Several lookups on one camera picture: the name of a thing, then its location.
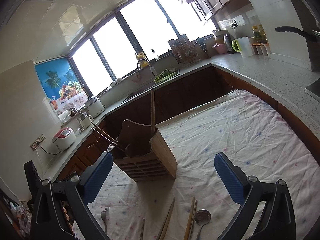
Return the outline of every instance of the blue poster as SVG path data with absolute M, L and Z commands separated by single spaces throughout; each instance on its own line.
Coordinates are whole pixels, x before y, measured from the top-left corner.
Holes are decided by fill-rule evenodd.
M 66 58 L 41 63 L 35 68 L 44 92 L 58 115 L 70 107 L 82 106 L 87 100 Z

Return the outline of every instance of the faucet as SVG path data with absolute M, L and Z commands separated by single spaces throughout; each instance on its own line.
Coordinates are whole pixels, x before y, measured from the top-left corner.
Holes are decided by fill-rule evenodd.
M 148 63 L 149 68 L 150 68 L 150 71 L 151 71 L 151 73 L 153 74 L 153 76 L 156 76 L 156 75 L 157 75 L 157 72 L 156 72 L 155 68 L 154 68 L 153 66 L 151 66 L 151 65 L 150 65 L 150 62 L 149 62 L 147 59 L 145 59 L 145 58 L 142 58 L 142 59 L 139 59 L 139 60 L 138 60 L 138 62 L 137 62 L 137 69 L 138 69 L 138 71 L 140 70 L 140 69 L 139 69 L 139 63 L 140 63 L 141 61 L 143 61 L 143 60 Z

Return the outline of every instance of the fork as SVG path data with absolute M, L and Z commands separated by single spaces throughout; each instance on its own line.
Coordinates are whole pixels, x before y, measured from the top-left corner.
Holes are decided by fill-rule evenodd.
M 101 212 L 101 219 L 103 220 L 104 222 L 104 232 L 107 234 L 107 223 L 106 223 L 106 216 L 107 216 L 107 212 L 109 211 L 109 207 L 110 206 L 107 206 L 106 208 L 104 208 Z

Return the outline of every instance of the ceiling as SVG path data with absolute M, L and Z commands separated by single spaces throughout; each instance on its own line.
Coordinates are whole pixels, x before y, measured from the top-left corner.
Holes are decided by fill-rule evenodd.
M 67 55 L 97 22 L 128 0 L 25 0 L 0 30 L 0 73 L 28 60 Z

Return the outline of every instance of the speckled countertop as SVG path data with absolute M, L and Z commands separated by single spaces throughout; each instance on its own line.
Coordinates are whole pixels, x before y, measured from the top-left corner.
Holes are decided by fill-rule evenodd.
M 269 59 L 265 56 L 241 57 L 240 53 L 224 54 L 200 61 L 199 63 L 180 69 L 180 74 L 159 85 L 157 90 L 169 83 L 207 67 L 217 67 L 236 76 L 261 91 L 273 97 L 291 112 L 293 112 L 320 139 L 320 102 L 304 92 L 306 86 L 320 78 L 320 72 L 311 72 L 289 63 Z M 106 115 L 150 93 L 151 89 L 123 103 L 125 98 L 108 106 L 105 111 L 95 118 L 95 124 L 101 123 Z M 54 181 L 63 167 L 74 155 L 79 146 L 91 134 L 89 127 L 83 131 L 69 149 L 57 155 L 51 161 L 51 166 L 44 179 Z

